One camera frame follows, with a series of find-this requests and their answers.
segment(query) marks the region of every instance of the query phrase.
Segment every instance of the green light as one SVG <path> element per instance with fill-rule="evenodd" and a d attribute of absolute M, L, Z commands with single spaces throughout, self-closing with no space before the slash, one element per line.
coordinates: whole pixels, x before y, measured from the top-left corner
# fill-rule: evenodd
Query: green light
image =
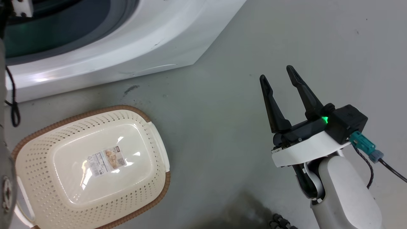
<path fill-rule="evenodd" d="M 321 118 L 325 121 L 326 124 L 328 124 L 328 117 L 322 116 Z"/>

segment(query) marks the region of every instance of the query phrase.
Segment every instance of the gray floor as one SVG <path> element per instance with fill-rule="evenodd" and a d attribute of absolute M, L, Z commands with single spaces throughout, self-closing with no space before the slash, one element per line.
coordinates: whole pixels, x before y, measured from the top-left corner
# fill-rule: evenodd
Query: gray floor
<path fill-rule="evenodd" d="M 407 96 L 406 79 L 399 77 L 405 75 L 407 52 L 402 40 L 386 35 L 405 35 L 404 22 L 393 15 L 380 18 L 363 4 L 344 4 L 248 0 L 195 65 L 22 103 L 21 126 L 7 121 L 7 143 L 12 148 L 26 135 L 82 112 L 135 106 L 157 126 L 172 179 L 159 205 L 118 229 L 265 228 L 270 211 L 301 229 L 317 228 L 293 170 L 276 168 L 271 159 L 261 74 L 291 123 L 305 116 L 285 72 L 288 64 L 322 103 L 359 107 L 370 119 L 366 134 L 387 149 L 389 163 L 407 173 L 401 151 L 406 126 L 396 121 L 405 108 L 391 105 L 403 104 Z M 392 119 L 386 110 L 392 110 Z M 350 149 L 345 154 L 367 182 L 366 164 Z M 371 192 L 385 223 L 403 228 L 407 189 L 380 165 L 374 168 Z M 11 228 L 24 227 L 14 220 Z"/>

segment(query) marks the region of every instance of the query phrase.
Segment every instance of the laundry basket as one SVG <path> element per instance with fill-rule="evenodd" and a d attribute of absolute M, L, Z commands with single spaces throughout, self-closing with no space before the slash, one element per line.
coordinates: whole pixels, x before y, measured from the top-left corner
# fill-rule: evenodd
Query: laundry basket
<path fill-rule="evenodd" d="M 36 229 L 109 229 L 158 204 L 170 166 L 149 117 L 131 106 L 80 114 L 24 138 L 13 150 Z"/>

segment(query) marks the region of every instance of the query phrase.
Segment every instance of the blue cable connector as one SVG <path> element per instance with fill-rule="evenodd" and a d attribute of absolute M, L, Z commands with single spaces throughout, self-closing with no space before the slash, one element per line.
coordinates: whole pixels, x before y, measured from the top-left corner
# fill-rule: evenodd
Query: blue cable connector
<path fill-rule="evenodd" d="M 377 163 L 384 156 L 380 150 L 376 150 L 376 145 L 359 131 L 355 131 L 350 135 L 349 142 L 354 147 L 365 152 L 373 163 Z"/>

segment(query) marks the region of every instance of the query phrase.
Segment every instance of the floor stain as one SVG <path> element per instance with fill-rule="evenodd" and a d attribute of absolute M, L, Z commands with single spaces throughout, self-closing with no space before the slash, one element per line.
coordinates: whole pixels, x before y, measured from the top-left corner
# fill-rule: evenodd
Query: floor stain
<path fill-rule="evenodd" d="M 139 88 L 140 85 L 133 85 L 131 87 L 129 87 L 124 93 L 123 93 L 123 97 L 125 97 L 129 92 L 131 92 L 132 90 Z"/>

